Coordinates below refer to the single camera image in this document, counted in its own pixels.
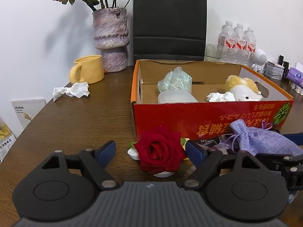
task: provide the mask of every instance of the mug handle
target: mug handle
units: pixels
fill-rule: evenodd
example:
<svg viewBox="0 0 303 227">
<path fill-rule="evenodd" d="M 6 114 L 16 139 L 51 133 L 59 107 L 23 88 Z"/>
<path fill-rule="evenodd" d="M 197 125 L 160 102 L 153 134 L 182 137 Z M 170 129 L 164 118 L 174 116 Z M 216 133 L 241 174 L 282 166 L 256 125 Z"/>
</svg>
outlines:
<svg viewBox="0 0 303 227">
<path fill-rule="evenodd" d="M 74 65 L 72 67 L 72 69 L 70 70 L 70 72 L 69 72 L 69 81 L 72 84 L 77 83 L 77 82 L 79 82 L 79 83 L 85 82 L 84 79 L 77 79 L 77 72 L 79 70 L 81 70 L 81 68 L 82 68 L 82 64 L 78 63 L 77 65 Z"/>
</svg>

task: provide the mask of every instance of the black paper bag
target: black paper bag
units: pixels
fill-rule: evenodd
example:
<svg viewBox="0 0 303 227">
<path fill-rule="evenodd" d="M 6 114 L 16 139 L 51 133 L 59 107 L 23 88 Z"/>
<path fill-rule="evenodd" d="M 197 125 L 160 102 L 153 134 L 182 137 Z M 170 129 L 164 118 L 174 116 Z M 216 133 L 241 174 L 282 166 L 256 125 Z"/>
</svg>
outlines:
<svg viewBox="0 0 303 227">
<path fill-rule="evenodd" d="M 134 0 L 134 62 L 204 60 L 207 0 Z"/>
</svg>

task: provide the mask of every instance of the blue gripper pad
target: blue gripper pad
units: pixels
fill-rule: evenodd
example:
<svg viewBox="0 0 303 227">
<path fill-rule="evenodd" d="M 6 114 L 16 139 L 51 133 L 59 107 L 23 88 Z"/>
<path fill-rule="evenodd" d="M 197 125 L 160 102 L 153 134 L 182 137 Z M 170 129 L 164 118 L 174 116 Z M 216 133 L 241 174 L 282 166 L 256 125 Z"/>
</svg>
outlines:
<svg viewBox="0 0 303 227">
<path fill-rule="evenodd" d="M 196 168 L 198 168 L 205 160 L 203 152 L 196 148 L 190 141 L 187 141 L 185 144 L 185 151 Z"/>
<path fill-rule="evenodd" d="M 109 141 L 104 144 L 101 148 L 95 151 L 95 159 L 97 160 L 99 166 L 103 169 L 107 167 L 110 161 L 116 154 L 116 143 L 114 141 Z"/>
</svg>

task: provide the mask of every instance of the water bottle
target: water bottle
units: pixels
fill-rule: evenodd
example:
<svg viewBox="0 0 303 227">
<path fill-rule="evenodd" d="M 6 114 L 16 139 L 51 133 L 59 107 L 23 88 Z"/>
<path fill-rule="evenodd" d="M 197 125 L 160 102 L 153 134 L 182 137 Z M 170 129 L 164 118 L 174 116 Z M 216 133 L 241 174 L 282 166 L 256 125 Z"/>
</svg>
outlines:
<svg viewBox="0 0 303 227">
<path fill-rule="evenodd" d="M 251 27 L 247 27 L 247 33 L 245 34 L 247 38 L 247 50 L 254 53 L 256 50 L 256 38 L 254 35 L 254 30 Z"/>
<path fill-rule="evenodd" d="M 225 27 L 219 35 L 218 49 L 222 51 L 222 62 L 236 63 L 236 37 L 232 28 L 232 21 L 226 21 Z"/>
<path fill-rule="evenodd" d="M 236 58 L 237 64 L 247 65 L 248 51 L 247 48 L 247 38 L 243 31 L 243 25 L 237 24 L 237 27 L 234 28 L 234 33 L 237 39 L 236 42 Z"/>
</svg>

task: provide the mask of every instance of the white wall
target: white wall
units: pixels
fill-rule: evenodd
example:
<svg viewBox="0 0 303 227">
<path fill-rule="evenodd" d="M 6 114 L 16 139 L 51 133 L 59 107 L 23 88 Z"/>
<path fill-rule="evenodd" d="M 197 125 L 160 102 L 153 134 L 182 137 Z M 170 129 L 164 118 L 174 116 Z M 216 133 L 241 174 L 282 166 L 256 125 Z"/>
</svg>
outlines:
<svg viewBox="0 0 303 227">
<path fill-rule="evenodd" d="M 118 0 L 124 6 L 127 0 Z M 291 66 L 303 62 L 303 0 L 208 0 L 207 43 L 216 44 L 225 20 L 255 29 L 257 47 L 269 60 L 281 54 Z M 132 37 L 132 2 L 128 7 Z M 0 117 L 18 136 L 22 126 L 10 100 L 52 98 L 65 86 L 73 61 L 98 54 L 86 4 L 52 0 L 0 0 Z M 128 46 L 131 56 L 132 45 Z"/>
</svg>

